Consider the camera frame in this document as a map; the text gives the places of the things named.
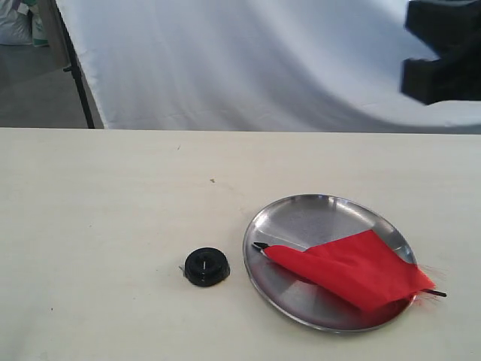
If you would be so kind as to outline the red flag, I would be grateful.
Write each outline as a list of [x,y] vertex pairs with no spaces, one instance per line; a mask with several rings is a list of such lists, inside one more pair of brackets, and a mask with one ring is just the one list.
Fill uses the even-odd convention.
[[304,251],[256,241],[254,248],[275,264],[323,287],[364,312],[419,293],[446,297],[417,264],[403,260],[373,230]]

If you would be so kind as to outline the black round flag base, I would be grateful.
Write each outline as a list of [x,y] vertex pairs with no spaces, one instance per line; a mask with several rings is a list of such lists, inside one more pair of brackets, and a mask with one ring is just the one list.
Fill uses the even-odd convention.
[[192,251],[180,266],[183,276],[197,287],[212,287],[231,273],[226,255],[213,247]]

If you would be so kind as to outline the white backdrop cloth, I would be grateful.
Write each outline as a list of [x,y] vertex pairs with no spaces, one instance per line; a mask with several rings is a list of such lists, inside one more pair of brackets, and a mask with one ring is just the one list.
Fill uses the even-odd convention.
[[479,102],[423,105],[434,53],[405,1],[60,1],[108,129],[477,134]]

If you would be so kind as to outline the round stainless steel plate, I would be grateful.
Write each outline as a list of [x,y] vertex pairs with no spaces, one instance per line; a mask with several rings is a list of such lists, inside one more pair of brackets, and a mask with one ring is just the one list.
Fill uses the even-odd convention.
[[402,260],[416,258],[403,235],[384,217],[354,201],[337,196],[288,196],[265,206],[244,234],[244,265],[259,295],[297,323],[333,333],[379,329],[402,315],[414,297],[364,313],[329,291],[268,260],[254,243],[281,244],[304,251],[372,229]]

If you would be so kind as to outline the black backdrop stand pole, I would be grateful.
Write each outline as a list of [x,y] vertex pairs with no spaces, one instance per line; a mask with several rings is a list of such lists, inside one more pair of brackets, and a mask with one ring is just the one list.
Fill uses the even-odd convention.
[[60,39],[62,41],[63,47],[65,48],[66,59],[67,59],[66,60],[67,64],[62,66],[62,70],[65,73],[69,73],[74,81],[74,85],[77,91],[78,98],[80,100],[80,105],[82,107],[87,128],[95,129],[92,110],[89,105],[89,100],[86,94],[86,88],[83,83],[83,72],[78,62],[77,53],[74,49],[71,36],[69,35],[65,22],[62,18],[60,9],[57,5],[57,1],[53,1],[53,6],[56,12],[56,16],[58,18],[58,23],[60,28]]

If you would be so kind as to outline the white sack in background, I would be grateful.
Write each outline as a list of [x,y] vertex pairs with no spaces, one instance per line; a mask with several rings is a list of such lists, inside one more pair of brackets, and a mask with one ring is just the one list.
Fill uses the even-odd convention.
[[1,0],[1,45],[49,45],[38,1]]

